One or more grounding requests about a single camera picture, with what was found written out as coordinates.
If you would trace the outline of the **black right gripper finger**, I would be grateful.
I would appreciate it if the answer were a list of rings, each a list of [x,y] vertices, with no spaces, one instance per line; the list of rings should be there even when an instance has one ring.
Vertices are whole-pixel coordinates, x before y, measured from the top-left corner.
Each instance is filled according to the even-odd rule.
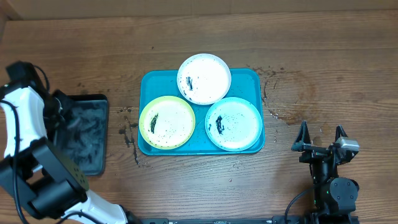
[[[335,143],[341,143],[343,142],[348,135],[344,131],[342,125],[339,125],[336,127],[336,133],[335,133]]]
[[[291,150],[297,152],[303,152],[307,151],[310,146],[311,146],[311,139],[308,132],[307,122],[302,121],[298,136],[294,141]]]

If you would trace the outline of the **yellow-green plate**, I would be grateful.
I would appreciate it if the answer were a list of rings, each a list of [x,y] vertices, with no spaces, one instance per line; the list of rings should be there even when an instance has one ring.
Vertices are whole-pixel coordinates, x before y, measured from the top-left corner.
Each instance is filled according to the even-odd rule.
[[[141,111],[139,130],[150,146],[161,150],[176,149],[192,136],[195,114],[185,100],[177,96],[161,96]]]

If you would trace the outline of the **white plate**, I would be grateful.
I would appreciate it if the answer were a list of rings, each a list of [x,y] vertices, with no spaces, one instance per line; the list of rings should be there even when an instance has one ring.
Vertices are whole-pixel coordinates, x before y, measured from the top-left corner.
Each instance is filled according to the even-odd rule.
[[[177,86],[188,101],[211,105],[226,96],[231,86],[231,72],[215,55],[192,55],[178,69]]]

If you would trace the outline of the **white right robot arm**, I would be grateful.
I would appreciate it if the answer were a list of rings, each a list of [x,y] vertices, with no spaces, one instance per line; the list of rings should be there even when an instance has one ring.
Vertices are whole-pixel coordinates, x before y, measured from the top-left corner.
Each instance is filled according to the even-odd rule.
[[[357,140],[349,138],[342,126],[336,127],[335,141],[328,147],[311,143],[307,122],[303,121],[292,151],[301,152],[299,161],[309,165],[313,185],[294,197],[284,213],[284,223],[293,223],[288,216],[291,206],[307,193],[313,193],[315,209],[298,223],[358,223],[351,213],[356,210],[359,184],[340,177],[337,167],[349,163],[359,152]]]

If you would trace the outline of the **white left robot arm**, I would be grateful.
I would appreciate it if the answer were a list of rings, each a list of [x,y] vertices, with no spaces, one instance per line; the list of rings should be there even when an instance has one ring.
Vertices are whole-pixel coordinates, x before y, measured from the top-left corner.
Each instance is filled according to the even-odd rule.
[[[1,87],[7,145],[1,161],[1,187],[26,214],[59,223],[139,223],[129,210],[94,193],[73,156],[79,152],[104,170],[109,105],[102,94],[68,96],[50,92],[44,71],[18,61],[6,68]]]

